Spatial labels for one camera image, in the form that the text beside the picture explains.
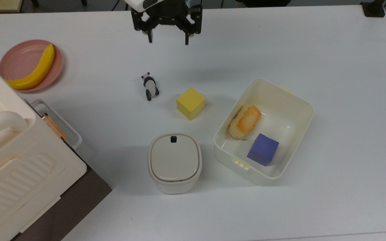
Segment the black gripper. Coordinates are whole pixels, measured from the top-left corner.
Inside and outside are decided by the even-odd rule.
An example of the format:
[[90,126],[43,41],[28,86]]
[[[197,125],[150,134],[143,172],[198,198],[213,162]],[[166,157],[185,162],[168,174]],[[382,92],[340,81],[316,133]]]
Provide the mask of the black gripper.
[[152,6],[146,9],[148,20],[142,20],[143,12],[131,9],[133,25],[136,31],[144,32],[152,43],[152,30],[160,25],[178,26],[185,34],[185,45],[189,44],[189,38],[202,32],[203,6],[194,5],[188,7],[185,0],[150,0]]

